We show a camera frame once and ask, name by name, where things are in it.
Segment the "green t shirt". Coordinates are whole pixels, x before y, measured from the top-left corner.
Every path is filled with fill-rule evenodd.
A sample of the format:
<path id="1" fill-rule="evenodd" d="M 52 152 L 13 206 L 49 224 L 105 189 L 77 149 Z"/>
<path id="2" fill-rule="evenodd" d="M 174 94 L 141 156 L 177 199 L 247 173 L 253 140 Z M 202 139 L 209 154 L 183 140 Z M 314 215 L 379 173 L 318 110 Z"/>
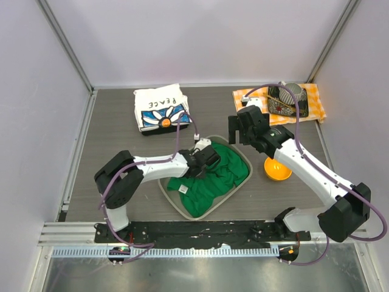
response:
<path id="1" fill-rule="evenodd" d="M 184 209 L 193 218 L 203 216 L 215 202 L 238 187 L 250 174 L 244 160 L 225 144 L 212 142 L 219 162 L 207 167 L 202 178 L 171 178 L 168 191 L 177 191 Z"/>

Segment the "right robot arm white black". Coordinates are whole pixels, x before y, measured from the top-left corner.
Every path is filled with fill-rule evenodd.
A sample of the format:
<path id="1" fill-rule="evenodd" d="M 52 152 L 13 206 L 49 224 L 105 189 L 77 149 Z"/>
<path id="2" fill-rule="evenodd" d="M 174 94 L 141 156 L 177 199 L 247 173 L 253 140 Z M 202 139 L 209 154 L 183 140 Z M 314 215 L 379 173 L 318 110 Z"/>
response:
<path id="1" fill-rule="evenodd" d="M 269 115 L 255 105 L 228 117 L 229 143 L 252 146 L 257 152 L 285 165 L 322 201 L 326 210 L 314 220 L 335 242 L 343 242 L 370 217 L 371 190 L 336 175 L 301 146 L 282 125 L 270 126 Z"/>

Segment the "grey plastic tray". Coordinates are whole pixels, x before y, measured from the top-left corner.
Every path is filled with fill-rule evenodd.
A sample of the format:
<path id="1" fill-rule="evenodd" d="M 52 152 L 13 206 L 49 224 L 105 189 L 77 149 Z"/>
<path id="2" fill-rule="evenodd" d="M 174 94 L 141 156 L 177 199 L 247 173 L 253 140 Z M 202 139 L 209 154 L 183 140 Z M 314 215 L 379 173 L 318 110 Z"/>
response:
<path id="1" fill-rule="evenodd" d="M 247 164 L 249 170 L 250 170 L 250 174 L 248 175 L 247 179 L 245 179 L 238 187 L 234 188 L 232 191 L 230 191 L 229 193 L 227 193 L 226 195 L 224 196 L 221 196 L 217 199 L 215 199 L 215 202 L 212 204 L 211 208 L 201 217 L 199 218 L 193 218 L 192 216 L 190 216 L 190 214 L 184 209 L 183 205 L 181 204 L 180 200 L 179 200 L 179 197 L 178 197 L 178 192 L 177 191 L 168 191 L 167 190 L 167 184 L 168 184 L 168 181 L 169 179 L 171 178 L 163 178 L 163 179 L 160 179 L 158 181 L 158 185 L 159 185 L 159 188 L 161 190 L 161 192 L 163 193 L 163 195 L 165 196 L 165 198 L 168 200 L 168 202 L 186 219 L 188 220 L 191 220 L 191 221 L 196 221 L 196 220 L 201 220 L 201 219 L 204 219 L 206 216 L 208 216 L 210 213 L 212 213 L 213 211 L 216 210 L 216 208 L 218 208 L 222 203 L 224 203 L 228 198 L 230 198 L 234 193 L 236 193 L 245 183 L 248 182 L 248 180 L 251 178 L 252 176 L 252 172 L 253 172 L 253 167 L 252 167 L 252 164 L 251 162 L 247 159 L 247 157 L 238 149 L 236 148 L 234 145 L 230 145 L 228 144 L 228 140 L 225 139 L 224 137 L 222 136 L 218 136 L 218 135 L 212 135 L 212 136 L 208 136 L 207 137 L 208 139 L 211 140 L 211 142 L 217 142 L 217 143 L 220 143 L 220 144 L 225 144 L 226 146 L 228 146 L 229 148 L 231 148 L 232 150 L 236 151 L 237 154 L 239 154 L 239 156 L 244 160 L 244 162 Z"/>

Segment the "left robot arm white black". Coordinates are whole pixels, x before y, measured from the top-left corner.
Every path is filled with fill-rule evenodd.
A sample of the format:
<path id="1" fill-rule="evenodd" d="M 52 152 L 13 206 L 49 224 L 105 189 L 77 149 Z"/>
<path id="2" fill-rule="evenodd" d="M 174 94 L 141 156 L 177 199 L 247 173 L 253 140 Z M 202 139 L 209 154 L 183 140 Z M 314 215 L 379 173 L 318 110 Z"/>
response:
<path id="1" fill-rule="evenodd" d="M 211 145 L 151 158 L 133 156 L 128 150 L 117 153 L 94 175 L 108 235 L 117 243 L 129 237 L 126 204 L 141 184 L 162 178 L 196 178 L 220 160 Z"/>

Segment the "orange bowl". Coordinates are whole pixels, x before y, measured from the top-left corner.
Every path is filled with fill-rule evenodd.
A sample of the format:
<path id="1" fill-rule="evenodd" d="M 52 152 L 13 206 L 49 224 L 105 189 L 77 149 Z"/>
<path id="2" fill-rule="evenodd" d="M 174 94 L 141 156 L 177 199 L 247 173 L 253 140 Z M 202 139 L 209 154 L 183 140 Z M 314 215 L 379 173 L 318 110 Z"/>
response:
<path id="1" fill-rule="evenodd" d="M 272 158 L 265 160 L 264 171 L 267 177 L 274 181 L 284 181 L 292 175 L 292 171 L 289 168 Z"/>

